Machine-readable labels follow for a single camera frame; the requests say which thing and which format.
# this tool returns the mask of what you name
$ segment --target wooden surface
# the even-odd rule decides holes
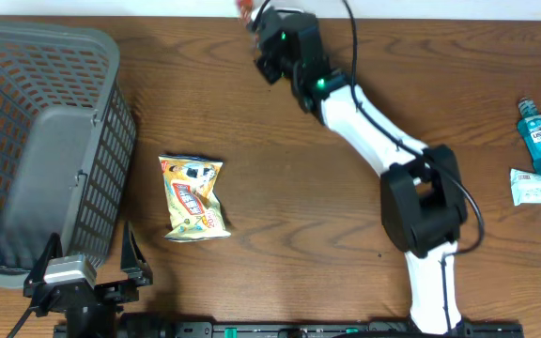
[[[218,321],[366,321],[405,316],[404,255],[379,221],[379,180],[340,137],[305,115],[281,82],[268,86],[235,20],[14,18],[91,26],[121,51],[119,81],[139,125],[122,218],[155,283],[127,311]],[[465,316],[517,319],[541,336],[541,206],[513,207],[509,171],[531,170],[517,100],[541,109],[541,23],[360,22],[359,77],[399,127],[458,157],[487,220],[481,249],[456,261]],[[348,22],[324,21],[333,60],[348,65]],[[169,225],[158,155],[224,161],[215,191],[233,236],[165,241]],[[463,226],[461,245],[475,239]],[[121,279],[120,236],[99,282]],[[0,336],[23,313],[0,289]],[[61,315],[31,317],[22,337],[50,337]]]

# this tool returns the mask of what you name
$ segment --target basket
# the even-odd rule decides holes
[[[118,48],[100,31],[0,23],[0,286],[56,232],[100,266],[135,142]]]

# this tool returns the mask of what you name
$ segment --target green indicator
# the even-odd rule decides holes
[[[237,329],[224,329],[224,338],[237,338]]]

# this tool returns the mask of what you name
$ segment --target white wrapper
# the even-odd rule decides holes
[[[511,169],[511,191],[515,206],[541,203],[541,175]]]

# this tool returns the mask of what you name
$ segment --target white backdrop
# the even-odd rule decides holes
[[[340,0],[274,0],[345,17]],[[350,0],[360,18],[541,20],[541,0]],[[234,17],[235,0],[0,0],[0,14]]]

